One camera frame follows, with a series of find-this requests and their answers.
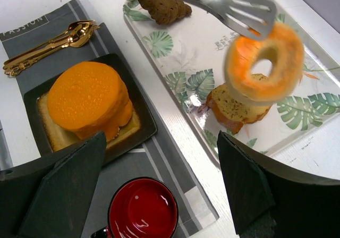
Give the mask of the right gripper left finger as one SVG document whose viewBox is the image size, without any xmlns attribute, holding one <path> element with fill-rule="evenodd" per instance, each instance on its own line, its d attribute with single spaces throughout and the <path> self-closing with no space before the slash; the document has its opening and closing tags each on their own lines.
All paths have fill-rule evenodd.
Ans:
<svg viewBox="0 0 340 238">
<path fill-rule="evenodd" d="M 41 180 L 18 230 L 19 237 L 80 237 L 106 151 L 96 133 Z"/>
</svg>

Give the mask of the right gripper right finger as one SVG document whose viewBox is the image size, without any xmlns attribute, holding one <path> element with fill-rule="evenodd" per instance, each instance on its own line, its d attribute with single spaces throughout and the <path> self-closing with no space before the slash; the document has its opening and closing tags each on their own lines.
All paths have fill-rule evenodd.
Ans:
<svg viewBox="0 0 340 238">
<path fill-rule="evenodd" d="M 217 139 L 220 167 L 237 235 L 275 206 L 261 168 L 220 131 Z"/>
</svg>

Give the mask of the round orange bread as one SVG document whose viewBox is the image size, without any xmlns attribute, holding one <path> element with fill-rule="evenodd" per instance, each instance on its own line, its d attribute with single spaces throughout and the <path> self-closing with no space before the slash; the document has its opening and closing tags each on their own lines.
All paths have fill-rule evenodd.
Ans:
<svg viewBox="0 0 340 238">
<path fill-rule="evenodd" d="M 109 65 L 81 62 L 62 73 L 47 96 L 47 109 L 61 128 L 84 139 L 103 131 L 107 141 L 132 118 L 127 87 Z"/>
</svg>

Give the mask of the orange glazed donut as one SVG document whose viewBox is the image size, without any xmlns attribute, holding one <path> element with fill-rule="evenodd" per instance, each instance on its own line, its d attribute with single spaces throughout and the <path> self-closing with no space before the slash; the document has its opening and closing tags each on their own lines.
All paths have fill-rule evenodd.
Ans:
<svg viewBox="0 0 340 238">
<path fill-rule="evenodd" d="M 238 36 L 225 57 L 225 82 L 233 97 L 250 105 L 271 105 L 294 91 L 302 73 L 304 47 L 289 25 L 275 22 L 272 32 L 256 41 Z"/>
</svg>

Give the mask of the metal serving tongs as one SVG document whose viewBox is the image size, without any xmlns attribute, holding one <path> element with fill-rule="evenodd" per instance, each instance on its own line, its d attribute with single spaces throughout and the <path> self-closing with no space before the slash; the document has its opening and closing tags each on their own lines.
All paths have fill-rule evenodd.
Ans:
<svg viewBox="0 0 340 238">
<path fill-rule="evenodd" d="M 215 16 L 224 25 L 253 40 L 272 31 L 277 8 L 270 0 L 183 0 Z"/>
</svg>

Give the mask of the brown bread slice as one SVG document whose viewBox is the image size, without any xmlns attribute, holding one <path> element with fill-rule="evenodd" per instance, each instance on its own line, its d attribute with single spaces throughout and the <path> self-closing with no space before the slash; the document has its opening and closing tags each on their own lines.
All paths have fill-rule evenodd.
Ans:
<svg viewBox="0 0 340 238">
<path fill-rule="evenodd" d="M 212 110 L 217 121 L 233 135 L 237 134 L 245 124 L 262 120 L 271 108 L 270 105 L 253 106 L 237 101 L 225 83 L 209 93 L 206 106 Z"/>
</svg>

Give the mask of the square black gold plate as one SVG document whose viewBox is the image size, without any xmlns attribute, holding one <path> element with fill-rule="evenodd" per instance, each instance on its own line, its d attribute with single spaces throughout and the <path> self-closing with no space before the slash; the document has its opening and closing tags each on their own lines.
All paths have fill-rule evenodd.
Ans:
<svg viewBox="0 0 340 238">
<path fill-rule="evenodd" d="M 156 122 L 143 96 L 139 81 L 117 54 L 107 54 L 93 59 L 104 63 L 118 72 L 124 81 L 133 104 L 133 115 L 128 124 L 120 129 L 119 135 L 107 143 L 103 165 L 142 144 L 157 132 Z M 43 82 L 23 95 L 32 134 L 41 156 L 51 154 L 80 142 L 72 132 L 56 125 L 47 111 L 47 95 L 58 75 Z"/>
</svg>

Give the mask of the red cup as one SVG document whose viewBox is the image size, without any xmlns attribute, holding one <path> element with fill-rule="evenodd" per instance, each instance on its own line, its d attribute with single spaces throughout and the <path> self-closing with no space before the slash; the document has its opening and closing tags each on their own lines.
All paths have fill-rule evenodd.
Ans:
<svg viewBox="0 0 340 238">
<path fill-rule="evenodd" d="M 175 196 L 162 181 L 137 177 L 113 195 L 108 224 L 91 237 L 173 237 L 179 222 Z"/>
</svg>

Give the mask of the grey placemat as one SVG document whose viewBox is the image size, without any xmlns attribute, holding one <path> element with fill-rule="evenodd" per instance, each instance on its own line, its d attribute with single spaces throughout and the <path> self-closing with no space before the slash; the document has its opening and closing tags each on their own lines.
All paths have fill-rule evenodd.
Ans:
<svg viewBox="0 0 340 238">
<path fill-rule="evenodd" d="M 61 33 L 71 22 L 87 18 L 81 2 L 71 0 L 24 25 L 23 33 L 16 36 L 8 32 L 2 33 L 1 42 L 7 55 L 12 57 Z M 101 24 L 90 43 L 81 50 L 60 51 L 22 72 L 16 78 L 20 93 L 28 92 L 78 62 L 111 53 L 121 55 L 106 25 Z M 126 181 L 139 176 L 157 178 L 174 193 L 179 209 L 175 237 L 193 237 L 219 217 L 161 119 L 160 113 L 148 97 L 145 101 L 158 131 L 132 152 L 123 154 L 102 170 L 83 228 L 83 237 L 89 237 L 107 224 L 107 209 L 114 192 Z"/>
</svg>

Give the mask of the leaf-pattern serving tray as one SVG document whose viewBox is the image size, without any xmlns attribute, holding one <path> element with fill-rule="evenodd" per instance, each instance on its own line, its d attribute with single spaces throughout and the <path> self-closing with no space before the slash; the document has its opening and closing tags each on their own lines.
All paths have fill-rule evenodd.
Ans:
<svg viewBox="0 0 340 238">
<path fill-rule="evenodd" d="M 154 69 L 207 144 L 208 154 L 218 162 L 217 137 L 224 127 L 205 102 L 213 88 L 224 82 L 224 57 L 235 32 L 197 7 L 188 18 L 170 25 L 158 25 L 138 0 L 126 0 L 123 13 Z M 279 7 L 276 19 L 301 37 L 304 67 L 293 93 L 273 104 L 261 121 L 245 125 L 235 136 L 265 155 L 275 154 L 328 123 L 339 123 L 339 63 L 287 8 Z"/>
</svg>

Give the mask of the gold spoon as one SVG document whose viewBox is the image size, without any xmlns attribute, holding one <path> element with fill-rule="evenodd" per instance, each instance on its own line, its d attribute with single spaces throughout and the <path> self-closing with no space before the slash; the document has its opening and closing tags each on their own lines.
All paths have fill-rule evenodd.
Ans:
<svg viewBox="0 0 340 238">
<path fill-rule="evenodd" d="M 55 42 L 44 45 L 38 50 L 33 51 L 30 54 L 26 54 L 8 65 L 8 70 L 4 70 L 4 74 L 9 76 L 17 76 L 22 71 L 26 70 L 39 60 L 54 53 L 63 48 L 75 47 L 79 48 L 85 45 L 92 34 L 95 31 L 95 27 L 86 23 L 78 25 L 74 30 L 68 34 L 60 37 Z"/>
</svg>

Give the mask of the brown chocolate croissant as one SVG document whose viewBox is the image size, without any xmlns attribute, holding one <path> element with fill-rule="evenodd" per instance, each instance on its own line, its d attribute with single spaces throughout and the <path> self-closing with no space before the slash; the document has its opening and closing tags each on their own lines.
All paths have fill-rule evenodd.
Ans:
<svg viewBox="0 0 340 238">
<path fill-rule="evenodd" d="M 138 0 L 159 25 L 166 25 L 190 16 L 192 8 L 181 0 Z"/>
</svg>

